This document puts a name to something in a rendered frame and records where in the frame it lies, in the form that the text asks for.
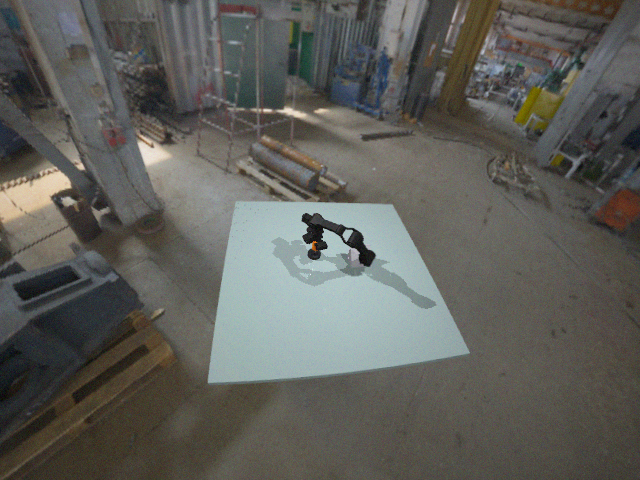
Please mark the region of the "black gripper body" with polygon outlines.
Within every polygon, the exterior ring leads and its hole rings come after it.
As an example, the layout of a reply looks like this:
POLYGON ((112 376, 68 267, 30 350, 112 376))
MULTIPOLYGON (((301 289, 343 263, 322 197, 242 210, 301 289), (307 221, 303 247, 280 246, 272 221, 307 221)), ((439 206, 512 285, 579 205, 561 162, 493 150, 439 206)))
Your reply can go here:
POLYGON ((324 233, 324 231, 322 230, 321 232, 316 232, 316 231, 314 231, 313 228, 307 227, 307 229, 306 229, 307 233, 309 233, 310 230, 312 231, 312 234, 315 235, 316 242, 317 242, 316 243, 317 250, 320 251, 320 250, 327 249, 328 245, 326 244, 325 241, 321 240, 321 238, 323 238, 322 233, 324 233))

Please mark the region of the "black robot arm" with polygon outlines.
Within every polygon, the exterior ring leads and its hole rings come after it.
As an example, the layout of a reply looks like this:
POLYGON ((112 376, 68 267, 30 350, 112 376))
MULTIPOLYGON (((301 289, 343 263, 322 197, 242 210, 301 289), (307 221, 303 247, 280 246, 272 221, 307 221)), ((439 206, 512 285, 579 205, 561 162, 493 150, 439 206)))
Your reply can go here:
MULTIPOLYGON (((341 237, 343 243, 345 243, 351 248, 355 248, 358 250, 358 252, 360 253, 359 255, 360 264, 364 264, 364 266, 370 267, 373 261, 375 260, 375 257, 376 257, 375 252, 367 249, 367 247, 363 243, 364 237, 362 233, 356 230, 355 228, 347 228, 342 224, 339 225, 331 221, 325 220, 319 213, 314 213, 313 215, 310 215, 308 213, 303 214, 302 222, 306 223, 308 227, 313 228, 314 231, 316 232, 321 232, 324 228, 331 232, 336 233, 338 236, 341 237), (347 242, 343 237, 343 233, 345 232, 345 230, 353 230, 347 242)), ((313 243, 313 241, 316 241, 315 235, 312 234, 311 230, 309 233, 306 233, 305 235, 303 235, 302 238, 306 244, 311 244, 313 243)))

